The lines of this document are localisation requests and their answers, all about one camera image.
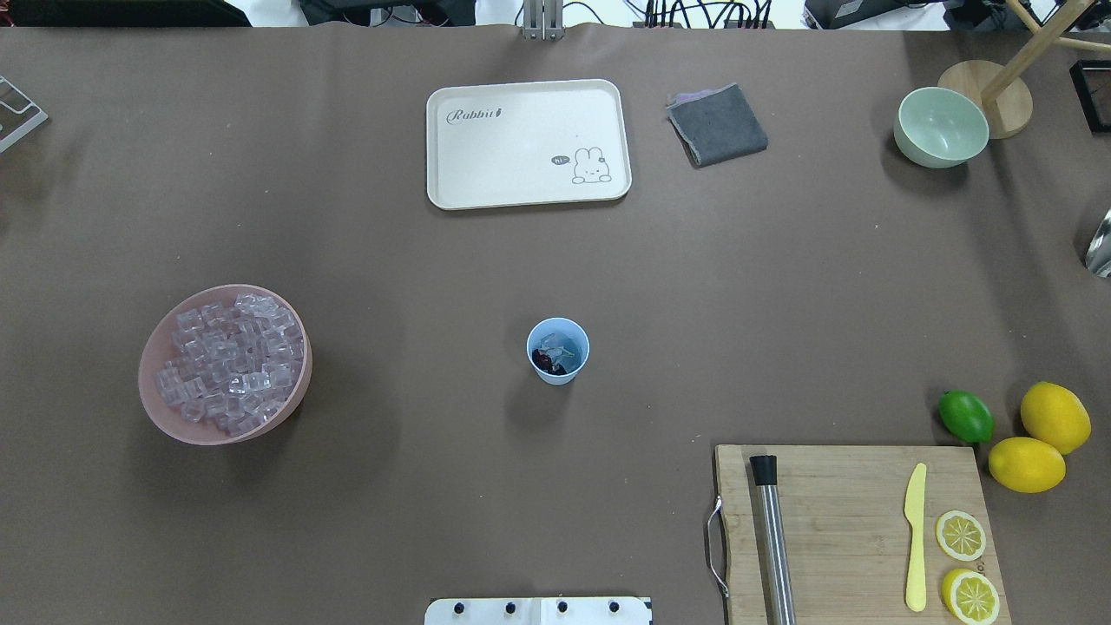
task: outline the mint green bowl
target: mint green bowl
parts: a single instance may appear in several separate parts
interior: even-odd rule
[[[952,89],[915,89],[899,104],[895,144],[922,167],[953,167],[988,144],[988,118],[972,100]]]

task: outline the bowl of ice cubes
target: bowl of ice cubes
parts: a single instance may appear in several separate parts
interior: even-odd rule
[[[312,351],[297,311],[261,286],[224,284],[170,310],[139,361],[139,396],[154,425],[192,445],[260,436],[297,409]]]

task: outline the wooden cutting board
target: wooden cutting board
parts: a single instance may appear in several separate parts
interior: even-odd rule
[[[728,554],[730,625],[767,625],[764,583],[753,513],[760,504],[749,457],[778,457],[791,591],[799,625],[960,625],[941,601],[953,568],[979,571],[999,591],[998,625],[1010,625],[975,457],[968,447],[719,445],[718,492]],[[910,526],[903,517],[907,482],[925,463],[925,611],[903,601]],[[955,561],[938,546],[934,523],[964,511],[988,534],[977,562]]]

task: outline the wooden rod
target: wooden rod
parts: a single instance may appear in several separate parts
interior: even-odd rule
[[[1007,0],[1007,6],[1011,8],[1011,11],[1013,11],[1015,16],[1019,16],[1019,19],[1022,20],[1022,23],[1027,24],[1030,32],[1037,34],[1038,31],[1041,30],[1041,26],[1038,24],[1033,16],[1030,14],[1030,11],[1027,11],[1027,8],[1023,7],[1019,0]],[[1111,54],[1111,44],[1109,43],[1098,43],[1095,41],[1084,41],[1082,39],[1070,39],[1068,37],[1059,37],[1053,41],[1053,43],[1077,50]]]
[[[1030,41],[1027,41],[1027,44],[1019,50],[1019,53],[1014,54],[1011,62],[1007,63],[1002,71],[995,74],[995,78],[992,78],[991,82],[983,88],[983,91],[980,93],[980,101],[983,102],[985,107],[993,105],[995,103],[995,99],[1003,92],[1003,89],[1007,89],[1012,82],[1014,82],[1014,79],[1025,71],[1025,69],[1030,67],[1030,63],[1034,62],[1034,60],[1037,60],[1047,48],[1052,46],[1053,41],[1057,40],[1062,32],[1068,30],[1069,27],[1072,26],[1072,22],[1077,21],[1077,18],[1087,11],[1094,1],[1095,0],[1069,0],[1064,3],[1064,6],[1058,9],[1057,13],[1053,13],[1053,17],[1045,22],[1045,27],[1035,32],[1034,36],[1030,38]]]

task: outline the yellow lemon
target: yellow lemon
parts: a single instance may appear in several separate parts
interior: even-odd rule
[[[1080,400],[1068,389],[1049,382],[1030,387],[1019,407],[1022,427],[1062,455],[1080,447],[1092,435],[1092,422]]]
[[[954,568],[941,581],[941,598],[953,616],[967,625],[990,625],[999,617],[999,593],[983,575]]]
[[[974,516],[961,511],[949,511],[938,517],[934,535],[941,551],[961,562],[972,562],[988,547],[983,526]]]
[[[1011,491],[1041,493],[1064,480],[1064,458],[1049,443],[1012,436],[991,448],[988,471]]]

